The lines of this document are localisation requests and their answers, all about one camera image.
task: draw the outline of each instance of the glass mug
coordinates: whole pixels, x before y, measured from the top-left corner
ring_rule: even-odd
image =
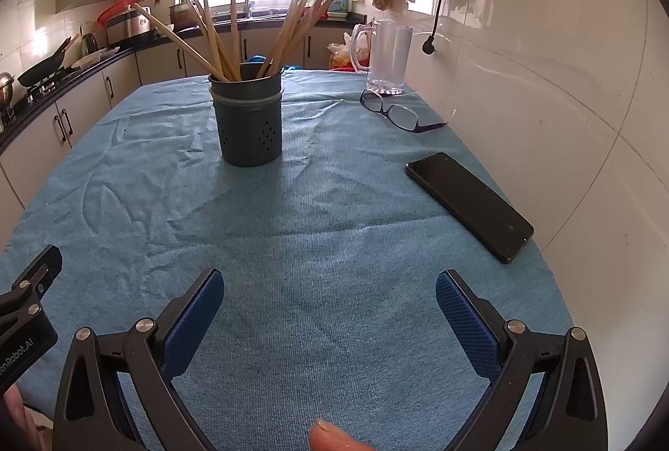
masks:
[[[371,32],[369,68],[360,66],[356,55],[360,34]],[[414,29],[377,21],[372,27],[357,25],[350,37],[350,63],[355,71],[367,73],[367,88],[379,94],[402,94],[404,74],[409,61],[409,48]]]

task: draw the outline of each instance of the eyeglasses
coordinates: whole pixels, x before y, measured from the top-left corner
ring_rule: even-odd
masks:
[[[360,95],[360,103],[369,111],[380,113],[384,117],[389,118],[393,125],[402,130],[406,130],[407,132],[415,132],[416,134],[419,134],[429,130],[436,130],[437,128],[442,128],[447,125],[447,123],[444,122],[437,122],[434,125],[426,125],[422,127],[418,124],[418,116],[416,115],[416,112],[404,106],[400,106],[399,104],[393,104],[388,110],[384,110],[383,97],[369,89],[365,89],[362,95]]]

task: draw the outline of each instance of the black countertop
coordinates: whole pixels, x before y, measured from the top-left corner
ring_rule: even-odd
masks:
[[[347,19],[328,19],[327,21],[317,22],[317,27],[327,27],[327,28],[354,28],[358,23],[365,22],[365,16],[358,13],[349,13]],[[283,16],[272,16],[267,18],[250,18],[250,19],[240,19],[239,20],[239,30],[253,30],[253,29],[262,29],[262,28],[280,28],[283,25]],[[230,32],[230,21],[224,21],[220,23],[214,23],[216,32],[224,33]],[[189,39],[196,38],[202,33],[199,28],[185,29],[183,31],[177,32],[180,38]],[[4,132],[0,134],[0,154],[6,148],[9,147],[17,136],[21,134],[30,123],[41,115],[49,106],[51,106],[58,98],[61,98],[65,93],[69,92],[75,88],[79,83],[88,79],[89,77],[97,74],[101,70],[105,69],[109,65],[115,63],[118,60],[121,60],[129,55],[135,53],[135,51],[141,51],[146,48],[153,48],[156,46],[161,46],[164,43],[168,43],[170,40],[164,36],[160,36],[157,32],[152,31],[147,34],[147,37],[143,39],[140,43],[137,43],[133,46],[130,46],[126,49],[121,49],[116,55],[110,57],[102,62],[97,63],[92,68],[83,71],[79,76],[74,79],[71,79],[64,85],[60,86],[57,90],[50,92],[43,98],[39,98],[34,104],[28,106],[20,114],[17,113],[16,118],[5,126]]]

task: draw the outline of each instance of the blue tablecloth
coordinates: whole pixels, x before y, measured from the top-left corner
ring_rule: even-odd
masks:
[[[488,382],[437,307],[437,274],[456,268],[535,331],[571,320],[534,244],[499,264],[405,175],[444,150],[494,186],[457,136],[394,127],[359,104],[364,82],[286,73],[283,155],[259,168],[222,160],[205,78],[142,87],[89,131],[0,262],[7,290],[44,245],[63,253],[43,300],[60,339],[21,378],[27,400],[53,412],[76,329],[126,331],[215,267],[225,300],[175,387],[219,450],[307,449],[317,416],[379,450],[443,449]]]

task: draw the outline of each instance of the phone screen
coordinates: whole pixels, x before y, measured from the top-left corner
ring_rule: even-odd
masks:
[[[503,263],[534,234],[521,214],[445,153],[409,163],[406,171]]]

